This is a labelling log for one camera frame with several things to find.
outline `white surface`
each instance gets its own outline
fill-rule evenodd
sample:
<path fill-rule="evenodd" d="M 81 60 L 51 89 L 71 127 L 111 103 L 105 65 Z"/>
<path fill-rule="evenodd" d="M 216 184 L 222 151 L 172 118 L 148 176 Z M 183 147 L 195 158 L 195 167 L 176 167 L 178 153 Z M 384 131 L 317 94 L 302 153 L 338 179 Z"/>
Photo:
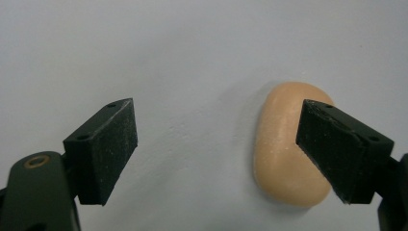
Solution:
<path fill-rule="evenodd" d="M 303 81 L 408 151 L 406 1 L 0 3 L 0 187 L 24 156 L 105 104 L 135 100 L 140 146 L 83 230 L 378 230 L 331 193 L 300 210 L 251 174 L 271 87 Z"/>

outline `brown egg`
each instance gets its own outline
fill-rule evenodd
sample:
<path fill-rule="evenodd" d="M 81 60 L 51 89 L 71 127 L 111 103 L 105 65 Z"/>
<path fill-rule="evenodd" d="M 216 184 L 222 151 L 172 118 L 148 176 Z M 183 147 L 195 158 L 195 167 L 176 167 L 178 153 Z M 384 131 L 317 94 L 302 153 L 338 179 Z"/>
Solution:
<path fill-rule="evenodd" d="M 287 82 L 269 93 L 258 124 L 254 174 L 259 187 L 273 198 L 312 207 L 331 187 L 295 143 L 304 99 L 333 105 L 325 92 L 305 83 Z"/>

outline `black plastic part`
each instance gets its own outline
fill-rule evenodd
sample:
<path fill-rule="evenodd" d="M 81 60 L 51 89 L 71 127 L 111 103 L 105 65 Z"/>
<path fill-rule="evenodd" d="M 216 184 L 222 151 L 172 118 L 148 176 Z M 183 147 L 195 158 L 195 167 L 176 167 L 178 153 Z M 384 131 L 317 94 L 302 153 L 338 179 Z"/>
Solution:
<path fill-rule="evenodd" d="M 137 146 L 131 98 L 108 104 L 64 140 L 69 181 L 81 204 L 106 204 Z"/>
<path fill-rule="evenodd" d="M 1 218 L 2 231 L 80 230 L 60 154 L 40 152 L 14 164 Z"/>
<path fill-rule="evenodd" d="M 387 167 L 394 142 L 341 110 L 304 100 L 296 143 L 343 203 L 369 204 L 375 172 Z"/>

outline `tan object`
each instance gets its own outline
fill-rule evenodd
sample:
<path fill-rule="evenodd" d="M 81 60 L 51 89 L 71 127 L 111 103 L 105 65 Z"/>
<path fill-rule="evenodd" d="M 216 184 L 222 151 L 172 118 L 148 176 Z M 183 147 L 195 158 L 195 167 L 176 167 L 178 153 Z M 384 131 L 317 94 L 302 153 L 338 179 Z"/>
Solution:
<path fill-rule="evenodd" d="M 254 174 L 259 187 L 273 198 L 312 207 L 331 187 L 295 143 L 303 99 L 333 105 L 325 92 L 305 83 L 284 83 L 268 95 L 258 124 Z"/>

